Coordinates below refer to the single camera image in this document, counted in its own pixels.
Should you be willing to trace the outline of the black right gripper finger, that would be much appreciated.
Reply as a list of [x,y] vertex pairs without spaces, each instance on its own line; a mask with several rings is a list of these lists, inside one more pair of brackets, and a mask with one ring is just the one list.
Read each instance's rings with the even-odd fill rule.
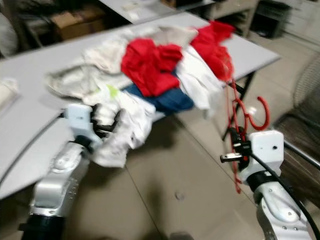
[[240,131],[238,131],[238,134],[240,134],[241,136],[241,147],[239,148],[239,150],[241,152],[246,152],[248,150],[248,142],[245,140],[245,136],[242,133],[243,128],[239,128]]
[[231,149],[233,153],[240,153],[240,147],[242,146],[242,137],[238,133],[237,128],[228,128],[228,134],[231,142]]

